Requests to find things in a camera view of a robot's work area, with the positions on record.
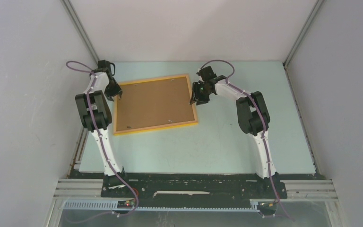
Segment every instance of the white table surface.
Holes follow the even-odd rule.
[[[203,62],[117,63],[118,82],[189,73],[198,80]],[[260,91],[270,115],[269,146],[280,174],[313,174],[315,169],[294,105],[282,63],[278,61],[233,62],[230,81],[246,91]],[[221,62],[214,72],[227,76],[232,70]],[[138,173],[255,173],[253,148],[237,122],[235,102],[211,95],[197,106],[198,124],[174,129],[112,136],[115,155],[126,172]],[[113,102],[109,102],[113,113]],[[86,142],[80,172],[103,172],[104,165],[92,136]]]

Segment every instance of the white wall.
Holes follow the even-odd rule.
[[[363,1],[326,1],[289,74],[321,170],[363,226]]]
[[[74,96],[93,66],[59,0],[0,1],[0,227],[42,226],[81,127]]]
[[[73,0],[114,61],[284,61],[316,0]]]

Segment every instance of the wooden frame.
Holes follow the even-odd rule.
[[[153,81],[167,80],[167,79],[176,79],[176,78],[186,78],[189,94],[191,94],[190,77],[189,77],[188,74],[179,74],[179,75],[172,75],[172,76],[158,77],[158,78],[151,78],[151,79],[141,79],[141,80],[135,80],[135,81],[119,83],[119,85],[124,86],[124,85],[130,85],[130,84],[146,83],[146,82],[153,82]],[[160,129],[169,129],[169,128],[175,128],[175,127],[198,124],[196,107],[195,107],[195,105],[192,105],[192,110],[193,110],[193,115],[194,115],[194,120],[192,120],[192,121],[177,122],[177,123],[156,125],[156,126],[151,126],[151,127],[144,127],[144,128],[136,128],[136,129],[117,131],[118,100],[119,99],[116,98],[115,101],[114,101],[114,112],[113,112],[113,119],[114,119],[114,121],[113,121],[113,134],[115,136],[138,133],[138,132],[155,131],[155,130],[160,130]]]

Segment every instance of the brown board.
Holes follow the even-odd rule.
[[[120,83],[121,99],[114,103],[114,135],[197,124],[190,105],[188,74]]]

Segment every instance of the metal frame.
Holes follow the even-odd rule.
[[[93,45],[88,38],[70,0],[61,0],[64,8],[68,12],[70,19],[74,23],[75,28],[80,34],[81,39],[85,43],[87,49],[89,50],[92,58],[95,62],[99,60],[97,53],[95,52]],[[292,92],[292,96],[296,103],[297,112],[300,116],[300,120],[303,126],[304,133],[306,135],[307,143],[310,148],[310,152],[313,157],[313,162],[316,167],[317,173],[320,173],[319,168],[317,167],[317,159],[314,156],[314,153],[311,149],[311,144],[309,142],[307,131],[303,124],[301,113],[299,107],[297,105],[294,91],[291,86],[291,81],[288,76],[287,68],[293,59],[298,47],[300,46],[303,38],[307,34],[310,29],[312,22],[316,15],[318,14],[320,8],[322,7],[325,0],[317,0],[314,5],[311,13],[309,14],[303,28],[300,31],[300,34],[297,37],[294,45],[292,46],[285,62],[284,67],[286,70],[286,76],[288,79],[288,83]],[[78,167],[81,162],[82,153],[84,150],[84,146],[86,143],[86,139],[88,136],[88,131],[82,129],[79,134],[79,139],[77,141],[74,159],[70,164],[71,170],[78,170]],[[285,183],[287,190],[287,199],[282,201],[288,202],[296,202],[296,201],[321,201],[325,203],[325,206],[328,211],[329,220],[332,224],[332,227],[345,227],[347,224],[344,222],[342,217],[344,217],[339,201],[337,199],[337,194],[333,183],[331,180],[282,180]],[[102,180],[99,179],[60,179],[58,181],[58,185],[56,191],[54,193],[51,206],[45,221],[45,227],[57,227],[59,226],[61,214],[65,209],[78,209],[78,210],[112,210],[116,207],[118,200],[125,200],[127,198],[101,198],[101,187]],[[252,204],[251,209],[214,209],[214,211],[232,211],[232,212],[258,212],[257,205],[260,202],[266,202],[271,200],[253,200],[250,202]],[[163,208],[144,208],[140,207],[138,210],[155,210],[155,211],[164,211]],[[166,209],[166,211],[182,211],[183,209]],[[188,211],[212,211],[211,209],[186,209]]]

